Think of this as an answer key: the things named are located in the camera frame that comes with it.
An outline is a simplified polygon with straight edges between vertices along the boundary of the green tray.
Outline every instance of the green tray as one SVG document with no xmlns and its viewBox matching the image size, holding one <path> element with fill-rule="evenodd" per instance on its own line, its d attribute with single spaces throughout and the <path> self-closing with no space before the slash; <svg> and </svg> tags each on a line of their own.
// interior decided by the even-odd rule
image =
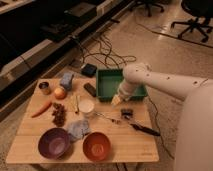
<svg viewBox="0 0 213 171">
<path fill-rule="evenodd" d="M 96 72 L 96 94 L 101 102 L 111 101 L 123 80 L 122 69 L 102 69 Z M 144 86 L 137 88 L 130 100 L 143 100 L 147 96 Z"/>
</svg>

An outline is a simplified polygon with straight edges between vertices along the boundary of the table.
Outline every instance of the table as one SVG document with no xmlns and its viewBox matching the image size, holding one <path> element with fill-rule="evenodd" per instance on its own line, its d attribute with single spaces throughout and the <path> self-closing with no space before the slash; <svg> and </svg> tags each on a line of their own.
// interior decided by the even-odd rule
<svg viewBox="0 0 213 171">
<path fill-rule="evenodd" d="M 43 81 L 48 81 L 51 89 L 54 90 L 54 88 L 59 86 L 60 80 L 40 79 L 38 84 Z M 46 159 L 38 151 L 38 141 L 41 135 L 46 130 L 55 127 L 52 123 L 53 107 L 50 107 L 45 113 L 36 118 L 31 118 L 31 115 L 45 101 L 52 99 L 54 102 L 64 104 L 67 109 L 64 125 L 66 129 L 70 122 L 83 119 L 81 113 L 79 115 L 75 114 L 71 105 L 70 96 L 73 92 L 80 95 L 81 99 L 87 98 L 93 100 L 96 111 L 115 119 L 120 119 L 121 108 L 130 107 L 134 110 L 134 118 L 144 126 L 151 128 L 151 121 L 145 103 L 142 101 L 130 101 L 113 107 L 110 105 L 110 102 L 100 102 L 97 98 L 90 96 L 83 88 L 83 85 L 87 82 L 93 86 L 96 85 L 94 78 L 74 78 L 72 91 L 68 93 L 64 100 L 56 100 L 53 93 L 43 95 L 37 84 L 6 158 L 8 164 L 91 163 L 83 154 L 83 140 L 75 142 L 72 148 L 58 160 Z M 109 120 L 95 116 L 89 119 L 89 124 L 92 132 L 103 132 L 111 141 L 112 150 L 109 157 L 103 161 L 104 163 L 155 162 L 159 160 L 154 137 L 140 131 L 135 131 L 125 121 L 122 121 L 120 125 L 116 125 Z"/>
</svg>

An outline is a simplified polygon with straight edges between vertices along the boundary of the white cup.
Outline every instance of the white cup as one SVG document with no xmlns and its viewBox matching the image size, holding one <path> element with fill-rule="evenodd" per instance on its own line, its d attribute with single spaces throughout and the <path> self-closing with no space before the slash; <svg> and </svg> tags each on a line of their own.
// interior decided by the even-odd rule
<svg viewBox="0 0 213 171">
<path fill-rule="evenodd" d="M 78 109 L 83 113 L 84 117 L 88 118 L 94 114 L 95 105 L 92 100 L 83 99 L 78 104 Z"/>
</svg>

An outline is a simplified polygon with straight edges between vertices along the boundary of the office chair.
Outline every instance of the office chair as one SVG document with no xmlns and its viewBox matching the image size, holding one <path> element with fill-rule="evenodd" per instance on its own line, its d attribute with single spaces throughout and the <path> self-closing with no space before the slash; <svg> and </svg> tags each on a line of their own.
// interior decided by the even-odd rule
<svg viewBox="0 0 213 171">
<path fill-rule="evenodd" d="M 155 3 L 155 0 L 134 0 L 134 5 L 132 7 L 130 7 L 130 11 L 133 11 L 133 9 L 135 7 L 138 7 L 141 5 L 145 5 L 146 9 L 148 10 L 148 17 L 152 16 L 150 6 L 156 6 L 156 7 L 160 8 L 160 12 L 164 12 L 163 6 Z"/>
<path fill-rule="evenodd" d="M 204 38 L 201 40 L 202 42 L 207 42 L 209 36 L 206 33 L 211 33 L 212 28 L 208 24 L 210 23 L 211 17 L 213 17 L 213 1 L 212 0 L 183 0 L 181 2 L 181 7 L 183 10 L 192 16 L 196 17 L 195 19 L 190 19 L 186 22 L 174 21 L 171 24 L 171 28 L 175 27 L 175 24 L 188 25 L 188 27 L 183 30 L 180 34 L 178 34 L 178 38 L 181 39 L 183 34 L 190 30 L 192 33 L 194 29 L 197 29 Z M 205 21 L 203 23 L 199 23 L 199 18 L 204 17 Z"/>
</svg>

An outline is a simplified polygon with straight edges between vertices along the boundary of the spice jar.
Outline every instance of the spice jar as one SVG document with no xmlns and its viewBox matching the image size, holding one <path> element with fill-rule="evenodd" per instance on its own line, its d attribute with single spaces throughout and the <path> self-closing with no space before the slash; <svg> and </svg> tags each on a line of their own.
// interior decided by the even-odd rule
<svg viewBox="0 0 213 171">
<path fill-rule="evenodd" d="M 39 84 L 39 88 L 42 91 L 42 93 L 44 95 L 48 95 L 51 93 L 50 87 L 49 87 L 49 83 L 48 82 L 41 82 Z"/>
</svg>

